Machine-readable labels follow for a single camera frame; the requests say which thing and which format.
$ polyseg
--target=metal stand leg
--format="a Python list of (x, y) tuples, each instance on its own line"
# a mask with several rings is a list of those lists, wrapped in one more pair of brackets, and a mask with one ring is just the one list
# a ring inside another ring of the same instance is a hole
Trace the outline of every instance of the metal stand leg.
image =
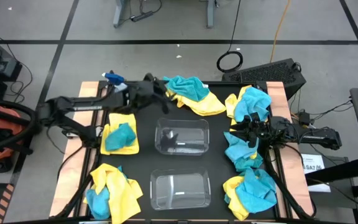
[(124, 10), (125, 1), (126, 0), (116, 0), (116, 13), (114, 14), (114, 20), (112, 21), (114, 28), (117, 28), (119, 26), (119, 20), (121, 18), (121, 13)]
[(214, 8), (215, 8), (215, 0), (208, 0), (208, 5), (206, 6), (207, 28), (214, 27)]
[(335, 180), (358, 177), (358, 159), (338, 166), (333, 166), (319, 171), (314, 171), (306, 174), (305, 176), (308, 186), (320, 184), (319, 182), (313, 181), (312, 179), (319, 180), (326, 183)]

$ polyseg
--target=yellow cloth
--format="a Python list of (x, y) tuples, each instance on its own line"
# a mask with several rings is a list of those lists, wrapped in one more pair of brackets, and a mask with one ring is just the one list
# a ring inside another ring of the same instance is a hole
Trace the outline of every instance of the yellow cloth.
[[(109, 114), (110, 125), (106, 124), (103, 129), (102, 142), (100, 145), (100, 153), (103, 155), (110, 154), (122, 154), (122, 155), (130, 155), (137, 154), (139, 152), (139, 142), (137, 140), (137, 131), (136, 131), (136, 120), (133, 114), (117, 114), (111, 113)], [(110, 133), (115, 131), (120, 124), (128, 123), (132, 130), (135, 132), (136, 139), (131, 146), (125, 146), (121, 149), (115, 151), (107, 151), (106, 150), (106, 138)]]
[[(174, 92), (171, 90), (167, 91), (167, 95), (171, 96)], [(184, 96), (176, 94), (173, 100), (178, 100), (177, 106), (181, 108), (183, 105), (187, 105), (193, 110), (194, 113), (200, 116), (210, 116), (222, 113), (226, 110), (226, 107), (218, 100), (218, 98), (212, 92), (201, 101), (196, 102)]]
[[(240, 102), (243, 94), (246, 92), (246, 90), (251, 87), (250, 85), (244, 86), (241, 88), (239, 97), (237, 98), (235, 94), (230, 94), (225, 100), (224, 104), (226, 106), (226, 113), (229, 118), (231, 118), (231, 124), (234, 125), (237, 124), (237, 122), (233, 119), (234, 118), (234, 109), (236, 108), (238, 102)], [(257, 157), (258, 153), (255, 152), (253, 155), (250, 156), (251, 159), (255, 159)]]
[(95, 189), (96, 194), (107, 185), (112, 224), (121, 224), (140, 212), (136, 199), (142, 196), (143, 192), (136, 180), (126, 179), (119, 169), (108, 164), (101, 164), (91, 175), (94, 182), (92, 189)]
[(229, 208), (240, 221), (244, 221), (249, 215), (249, 212), (242, 206), (236, 194), (236, 187), (243, 181), (244, 177), (237, 176), (230, 178), (223, 184), (223, 190), (230, 198)]

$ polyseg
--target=clear plastic container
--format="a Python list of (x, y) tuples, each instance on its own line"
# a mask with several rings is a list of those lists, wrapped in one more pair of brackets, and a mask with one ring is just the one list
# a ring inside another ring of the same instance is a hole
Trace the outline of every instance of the clear plastic container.
[(200, 156), (209, 148), (208, 122), (160, 118), (155, 129), (155, 148), (162, 154)]
[(155, 170), (150, 178), (150, 201), (154, 210), (204, 208), (211, 203), (211, 187), (204, 167)]

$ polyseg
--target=blue towel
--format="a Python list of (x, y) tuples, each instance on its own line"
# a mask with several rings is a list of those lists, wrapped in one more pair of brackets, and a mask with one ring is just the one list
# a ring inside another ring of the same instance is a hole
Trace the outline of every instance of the blue towel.
[(174, 93), (199, 102), (209, 93), (209, 89), (203, 86), (203, 83), (197, 77), (183, 78), (177, 75), (175, 78), (163, 78), (167, 83), (168, 89)]
[(234, 109), (234, 119), (241, 122), (245, 115), (258, 113), (259, 119), (265, 121), (269, 115), (266, 108), (272, 103), (271, 97), (261, 90), (250, 87), (243, 94), (241, 101), (238, 102)]
[(248, 147), (248, 142), (235, 137), (229, 132), (223, 132), (224, 137), (229, 143), (229, 147), (224, 151), (232, 162), (236, 162), (240, 158), (247, 158), (253, 155), (258, 149), (259, 139), (256, 141), (256, 146), (253, 148)]
[(99, 195), (96, 195), (95, 190), (89, 189), (85, 196), (89, 209), (96, 220), (105, 220), (110, 217), (110, 193), (107, 187), (104, 187)]
[(119, 127), (106, 138), (106, 150), (115, 151), (130, 146), (134, 143), (136, 134), (128, 123), (120, 124)]
[(237, 172), (243, 172), (246, 168), (259, 168), (259, 166), (262, 164), (262, 156), (257, 154), (255, 159), (251, 159), (250, 157), (241, 157), (238, 160), (234, 162), (234, 165), (236, 166)]
[(262, 212), (277, 203), (274, 180), (266, 171), (246, 168), (240, 175), (244, 175), (244, 182), (236, 187), (236, 194), (248, 212)]

